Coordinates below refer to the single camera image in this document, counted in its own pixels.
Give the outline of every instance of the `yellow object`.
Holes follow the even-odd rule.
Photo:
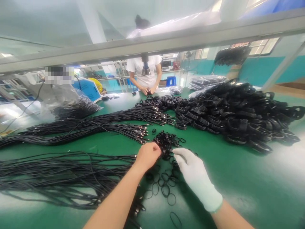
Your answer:
[[[94,79],[94,78],[88,78],[88,79],[93,81],[95,86],[98,88],[99,93],[102,93],[103,87],[102,87],[101,83],[97,79]]]

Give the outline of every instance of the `clear plastic bag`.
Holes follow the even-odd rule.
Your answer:
[[[190,93],[190,94],[188,95],[188,97],[189,97],[189,98],[195,98],[195,97],[196,97],[197,95],[199,95],[200,93],[203,93],[203,92],[205,92],[205,91],[208,90],[208,89],[211,89],[212,87],[216,86],[217,84],[209,84],[209,85],[206,85],[206,86],[204,87],[204,89],[202,89],[202,90],[197,90],[197,89],[195,89],[195,87],[189,86],[189,87],[188,87],[189,89],[193,89],[193,90],[196,90],[196,91],[193,92],[193,93]]]
[[[204,85],[196,84],[194,82],[190,82],[190,87],[194,88],[194,90],[203,90],[205,88]]]
[[[54,84],[52,90],[54,96],[41,103],[41,114],[51,113],[55,121],[82,119],[102,109],[70,84]]]
[[[170,86],[170,87],[162,87],[157,88],[155,93],[158,95],[166,95],[166,94],[181,94],[183,87],[181,86]]]
[[[223,82],[225,80],[227,80],[227,77],[218,75],[204,75],[191,78],[191,82],[199,85],[215,84]]]

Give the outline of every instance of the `gloved hand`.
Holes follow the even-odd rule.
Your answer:
[[[208,212],[216,212],[221,207],[223,198],[211,183],[203,161],[185,148],[174,149],[173,153],[186,183],[204,208]]]

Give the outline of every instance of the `blue machine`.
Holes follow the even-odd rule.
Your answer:
[[[72,84],[74,88],[81,89],[81,91],[89,97],[89,99],[93,102],[96,102],[101,98],[101,95],[98,89],[95,86],[95,83],[91,80],[85,78],[79,78],[74,80],[74,84]]]

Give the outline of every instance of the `blue chair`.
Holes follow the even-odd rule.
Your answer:
[[[176,77],[168,76],[166,79],[166,87],[176,86]]]

